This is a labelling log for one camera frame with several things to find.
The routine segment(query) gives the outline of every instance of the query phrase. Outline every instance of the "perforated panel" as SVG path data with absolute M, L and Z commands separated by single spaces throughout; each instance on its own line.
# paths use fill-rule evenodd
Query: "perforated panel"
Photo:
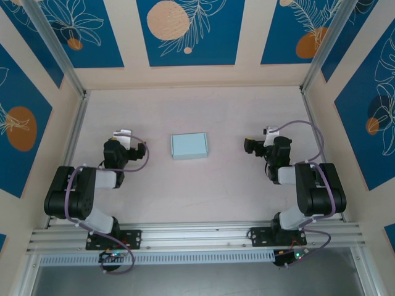
M 135 253 L 136 265 L 166 264 L 208 264 L 208 263 L 247 263 L 274 262 L 273 250 L 247 252 L 157 252 Z M 95 266 L 98 254 L 45 255 L 40 266 Z M 108 265 L 128 265 L 131 257 L 118 258 Z

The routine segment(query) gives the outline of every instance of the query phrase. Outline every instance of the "light blue box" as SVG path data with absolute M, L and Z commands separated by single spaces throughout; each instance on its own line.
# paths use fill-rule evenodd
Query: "light blue box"
M 208 154 L 206 133 L 172 135 L 172 156 L 174 160 L 204 158 Z

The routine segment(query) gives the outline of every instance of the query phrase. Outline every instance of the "enclosure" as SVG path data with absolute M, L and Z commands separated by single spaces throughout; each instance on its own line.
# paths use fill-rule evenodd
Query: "enclosure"
M 0 6 L 1 295 L 395 294 L 392 0 Z M 318 254 L 279 268 L 293 245 L 255 247 L 249 232 L 296 205 L 296 187 L 274 184 L 243 144 L 294 120 L 325 141 L 282 129 L 291 165 L 323 149 L 316 162 L 335 165 L 347 208 L 309 225 L 331 235 L 323 250 L 326 236 L 307 232 L 297 250 Z M 94 191 L 121 229 L 141 231 L 135 266 L 112 277 L 88 232 L 44 200 L 59 166 L 97 168 L 121 129 L 149 160 Z M 208 157 L 174 160 L 171 135 L 189 133 L 206 134 Z

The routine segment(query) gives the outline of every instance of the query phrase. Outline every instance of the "beige wall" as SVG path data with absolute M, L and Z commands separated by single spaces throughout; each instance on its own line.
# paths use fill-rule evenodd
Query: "beige wall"
M 314 117 L 325 137 L 328 161 L 335 163 L 347 195 L 347 215 L 360 223 L 391 295 L 395 293 L 395 253 L 383 227 L 395 222 L 395 178 L 368 191 L 334 100 L 393 21 L 394 15 L 393 0 L 379 0 L 328 84 L 319 75 L 307 93 Z
M 77 69 L 88 89 L 300 85 L 310 64 L 260 65 L 278 0 L 246 0 L 236 65 L 150 68 L 136 0 L 104 0 L 125 68 Z
M 0 233 L 7 235 L 0 255 L 0 295 L 8 295 L 20 271 L 31 231 L 46 218 L 43 201 L 60 165 L 79 98 L 67 80 L 58 89 L 23 38 L 0 9 L 0 44 L 52 105 L 52 114 L 21 199 L 0 190 Z

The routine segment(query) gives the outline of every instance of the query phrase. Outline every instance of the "work surface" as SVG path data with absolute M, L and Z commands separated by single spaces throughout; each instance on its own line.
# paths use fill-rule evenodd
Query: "work surface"
M 125 173 L 121 188 L 96 190 L 105 213 L 121 223 L 270 220 L 296 203 L 296 188 L 270 182 L 244 138 L 263 139 L 265 126 L 291 120 L 308 120 L 296 86 L 92 91 L 73 165 L 96 167 L 113 131 L 130 129 L 147 142 L 149 163 Z M 208 158 L 173 160 L 170 135 L 197 132 L 207 133 Z M 291 162 L 318 152 L 307 125 L 281 135 L 293 140 Z

